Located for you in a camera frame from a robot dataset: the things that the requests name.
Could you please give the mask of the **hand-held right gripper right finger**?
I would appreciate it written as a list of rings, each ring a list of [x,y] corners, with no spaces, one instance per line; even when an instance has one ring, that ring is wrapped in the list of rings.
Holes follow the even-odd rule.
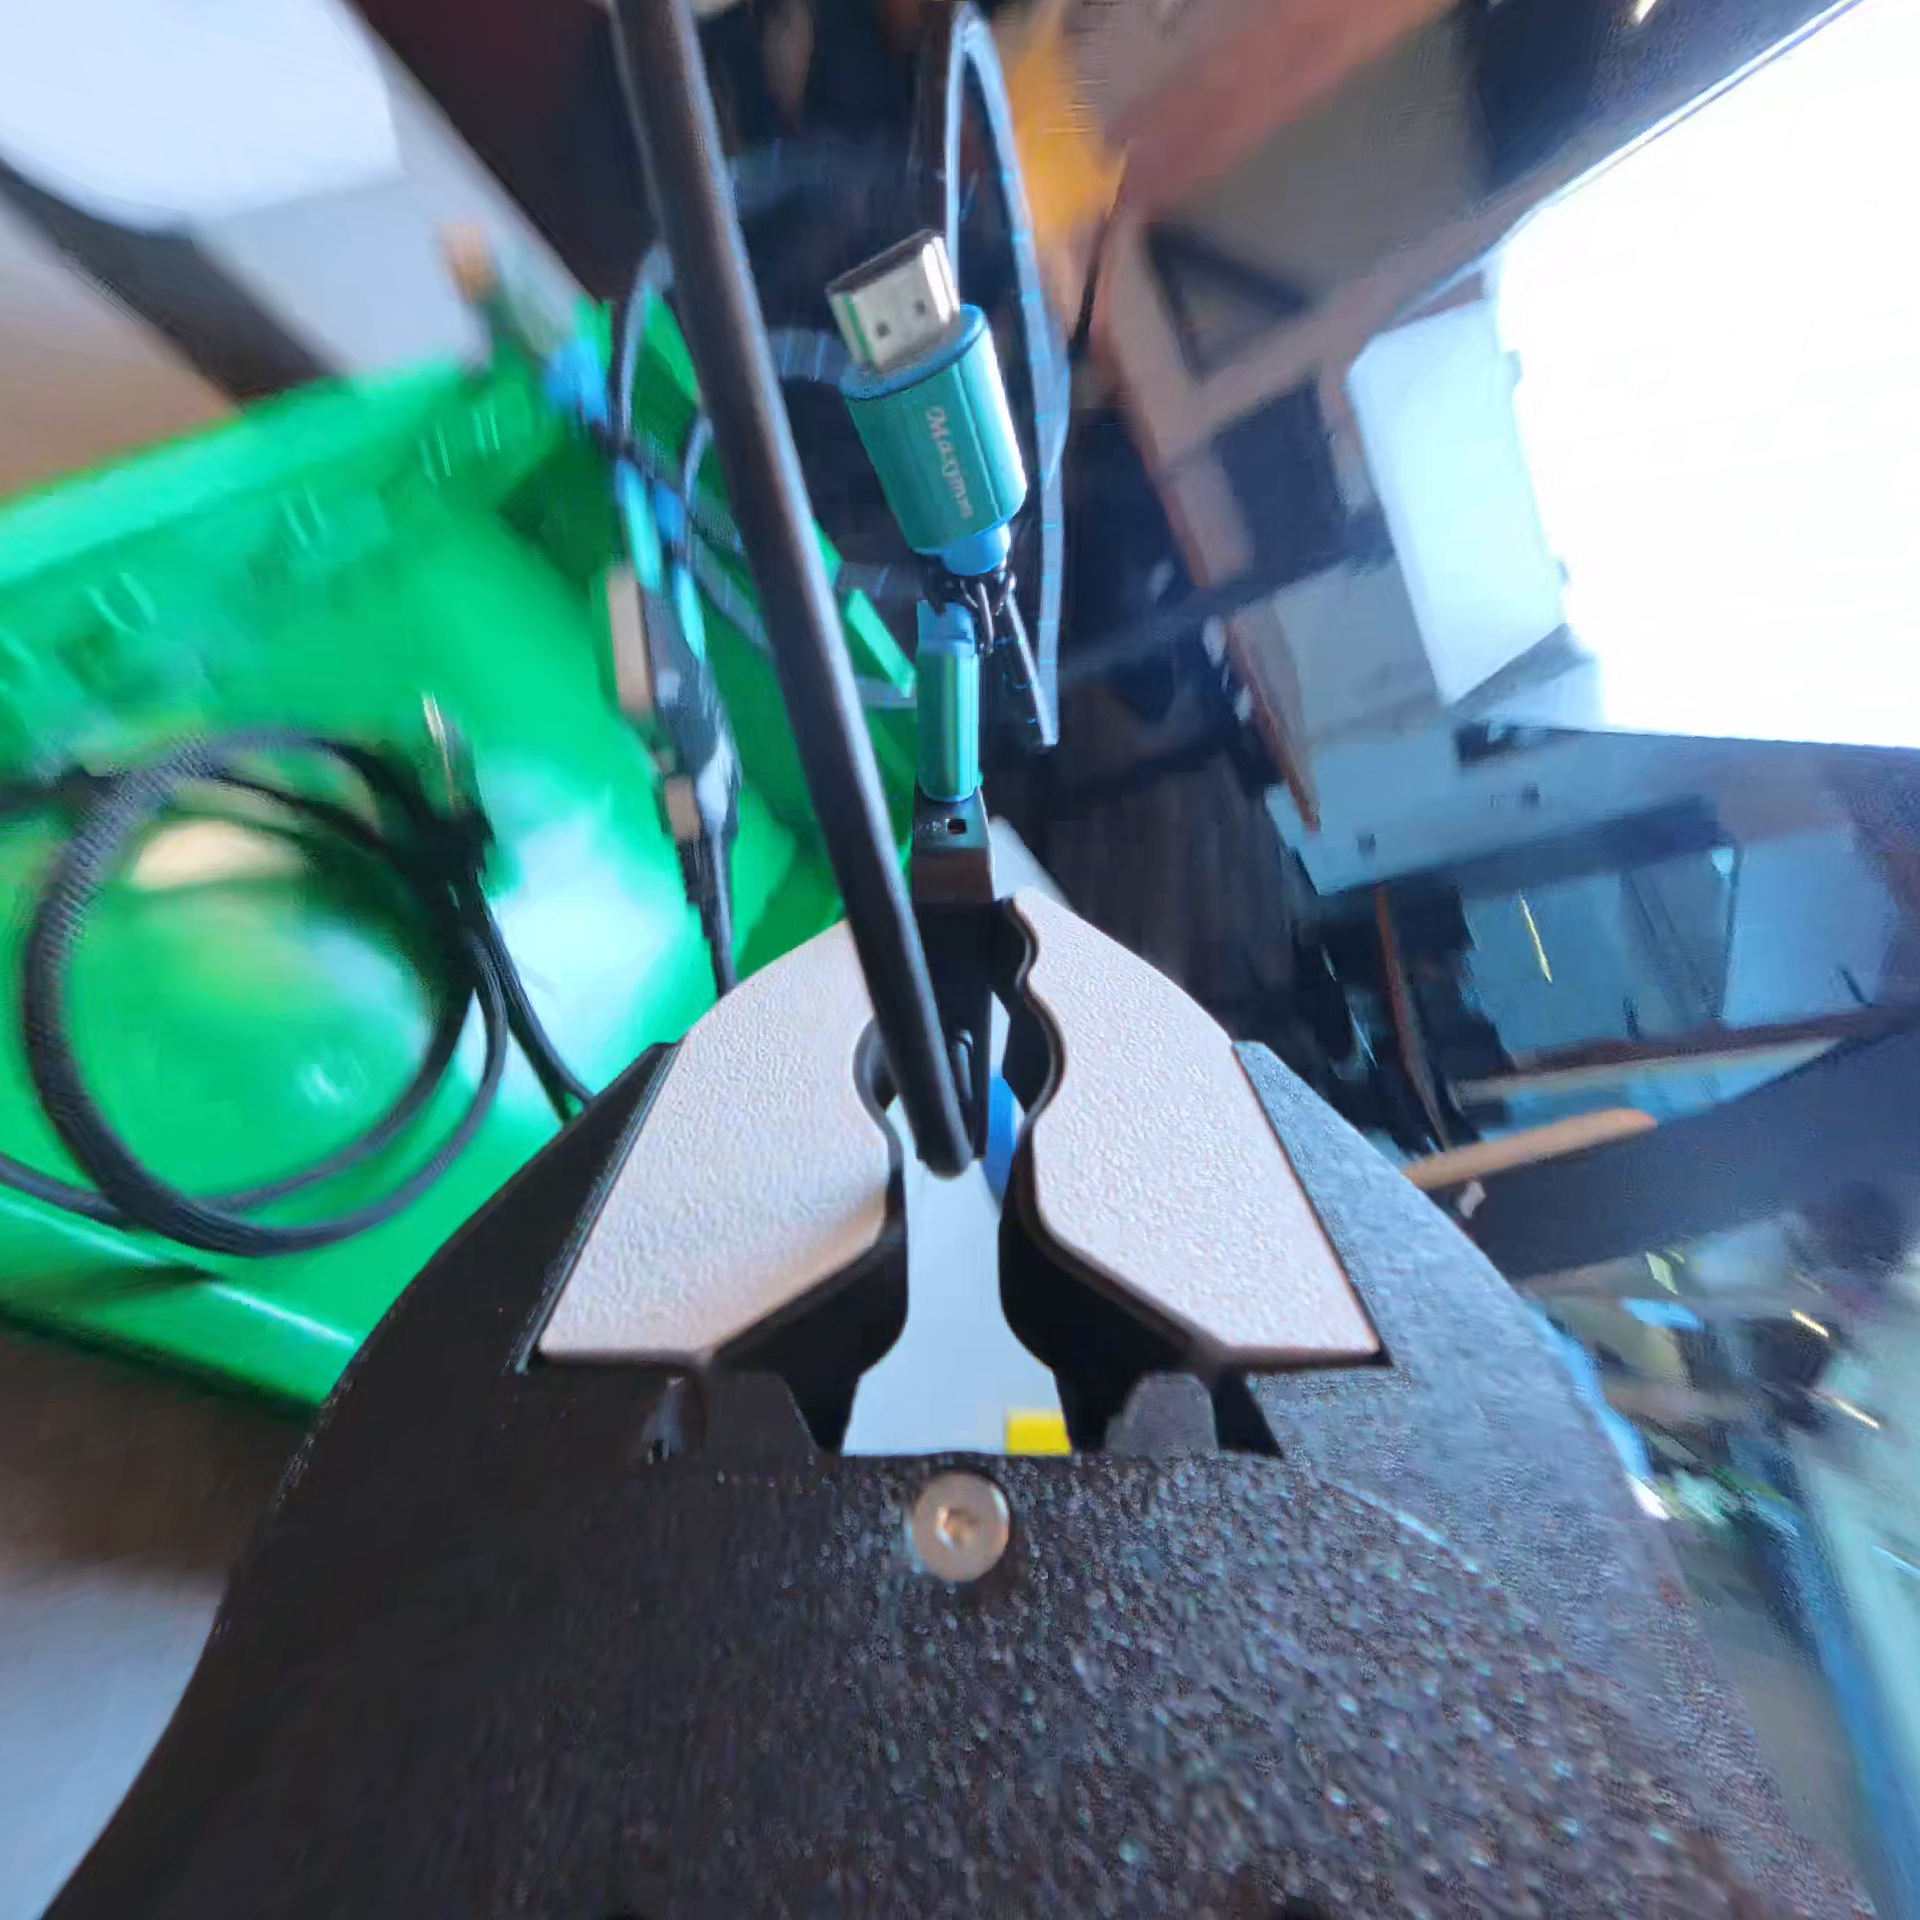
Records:
[[[1381,1337],[1229,1032],[1044,892],[1008,901],[1049,1081],[1027,1128],[1040,1240],[1195,1358],[1371,1363]]]

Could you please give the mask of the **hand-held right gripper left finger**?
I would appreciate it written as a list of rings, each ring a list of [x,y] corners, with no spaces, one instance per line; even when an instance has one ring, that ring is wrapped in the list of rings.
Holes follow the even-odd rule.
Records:
[[[723,996],[644,1099],[541,1360],[704,1368],[878,1252],[900,1155],[873,1036],[843,924]]]

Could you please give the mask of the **black cable with white plug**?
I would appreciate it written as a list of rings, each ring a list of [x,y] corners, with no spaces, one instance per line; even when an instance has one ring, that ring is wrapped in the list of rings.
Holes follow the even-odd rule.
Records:
[[[735,985],[731,852],[740,760],[725,699],[709,663],[697,571],[660,565],[644,582],[638,565],[608,574],[608,635],[614,705],[656,766],[662,829],[676,849],[717,995]],[[5,1189],[112,1232],[143,1232],[215,1257],[294,1257],[373,1235],[427,1197],[483,1134],[510,1051],[532,1070],[558,1120],[581,1115],[592,1089],[543,1028],[512,959],[487,894],[491,823],[460,766],[463,745],[443,711],[425,703],[447,787],[427,797],[401,758],[367,745],[287,727],[248,727],[182,743],[156,758],[101,774],[70,772],[27,788],[25,807],[69,805],[70,835],[38,883],[15,959],[15,1031],[38,1115],[85,1182],[73,1183],[21,1158],[3,1158]],[[319,1163],[276,1182],[193,1195],[164,1182],[112,1126],[87,1086],[67,1028],[69,973],[91,908],[124,865],[124,852],[176,807],[187,787],[262,801],[294,824],[317,824],[379,865],[419,904],[441,959],[441,1001],[430,1043],[396,1101]],[[269,1220],[291,1201],[341,1182],[396,1147],[438,1097],[469,1012],[483,1023],[483,1063],[470,1101],[451,1134],[388,1192],[339,1215]]]

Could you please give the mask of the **black USB hub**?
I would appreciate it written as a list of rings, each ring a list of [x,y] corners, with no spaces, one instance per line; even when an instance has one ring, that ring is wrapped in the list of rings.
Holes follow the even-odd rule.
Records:
[[[614,3],[609,14],[656,236],[885,1063],[918,1158],[950,1180],[980,1158],[990,1120],[984,811],[979,796],[948,807],[916,797],[900,864],[692,12]]]

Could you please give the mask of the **green plastic bin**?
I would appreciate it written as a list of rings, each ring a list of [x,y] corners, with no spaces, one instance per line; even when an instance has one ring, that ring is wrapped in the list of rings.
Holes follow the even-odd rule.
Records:
[[[329,382],[5,503],[5,1321],[294,1408],[560,1128],[446,939],[419,841],[325,751],[233,757],[99,855],[43,999],[153,1183],[293,1252],[87,1215],[32,1078],[25,948],[116,774],[231,735],[376,757],[476,814],[493,924],[590,1089],[712,1006],[657,772],[617,711],[609,470],[581,400],[502,351]]]

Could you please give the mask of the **bright white panel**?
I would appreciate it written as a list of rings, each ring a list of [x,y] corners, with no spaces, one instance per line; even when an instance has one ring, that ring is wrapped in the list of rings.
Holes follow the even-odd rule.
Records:
[[[1915,751],[1918,4],[1828,4],[1347,373],[1447,708]]]

